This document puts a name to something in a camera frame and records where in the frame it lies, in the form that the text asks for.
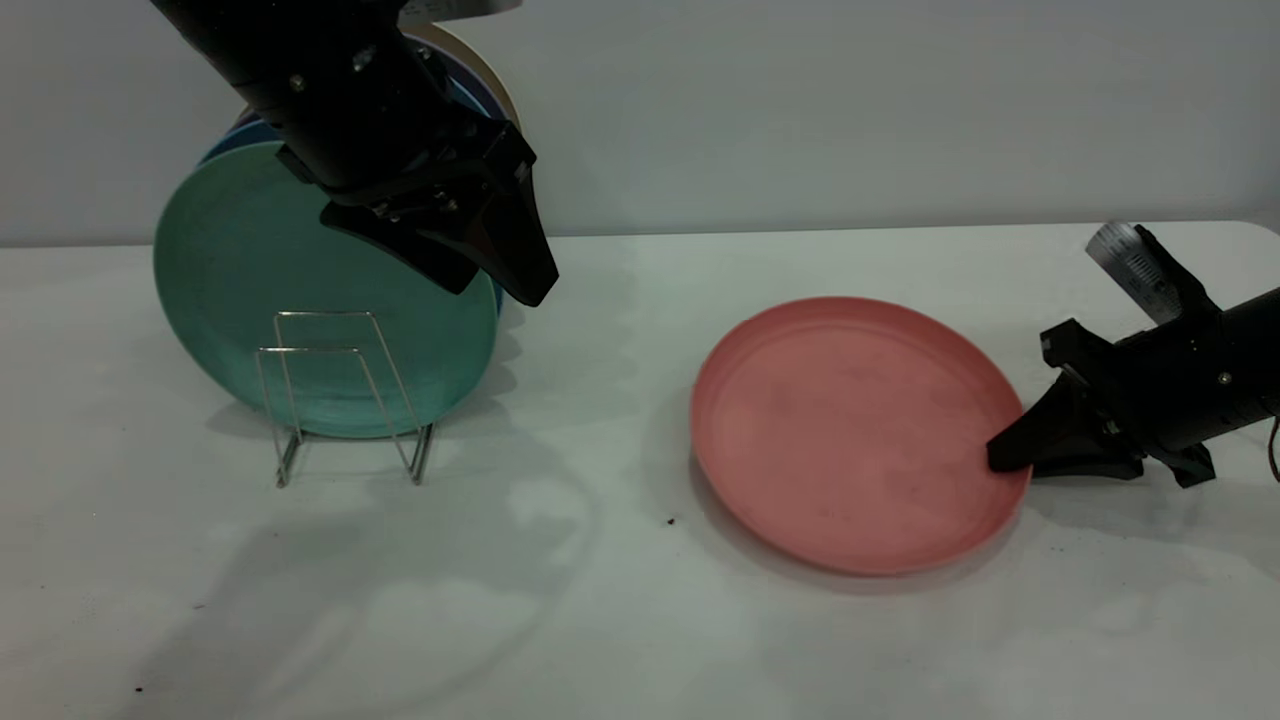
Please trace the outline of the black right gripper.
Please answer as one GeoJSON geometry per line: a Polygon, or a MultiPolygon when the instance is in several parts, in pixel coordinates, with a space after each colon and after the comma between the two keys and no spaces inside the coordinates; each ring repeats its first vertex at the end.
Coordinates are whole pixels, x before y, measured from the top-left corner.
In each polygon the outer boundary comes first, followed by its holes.
{"type": "Polygon", "coordinates": [[[1144,474],[1143,460],[1125,438],[1183,488],[1212,480],[1204,442],[1242,418],[1222,320],[1221,310],[1189,313],[1115,343],[1075,319],[1042,332],[1044,361],[1068,375],[987,443],[988,468],[1133,480],[1144,474]],[[1123,438],[1100,430],[1092,404],[1123,438]]]}

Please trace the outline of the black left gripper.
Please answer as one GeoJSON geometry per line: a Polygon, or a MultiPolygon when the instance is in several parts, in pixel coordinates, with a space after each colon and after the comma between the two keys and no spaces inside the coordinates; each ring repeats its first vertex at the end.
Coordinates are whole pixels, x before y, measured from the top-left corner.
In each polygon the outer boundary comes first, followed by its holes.
{"type": "Polygon", "coordinates": [[[320,222],[461,295],[484,272],[540,306],[559,279],[511,120],[449,95],[440,70],[292,70],[276,82],[280,159],[325,197],[320,222]],[[460,233],[454,250],[420,233],[460,233]]]}

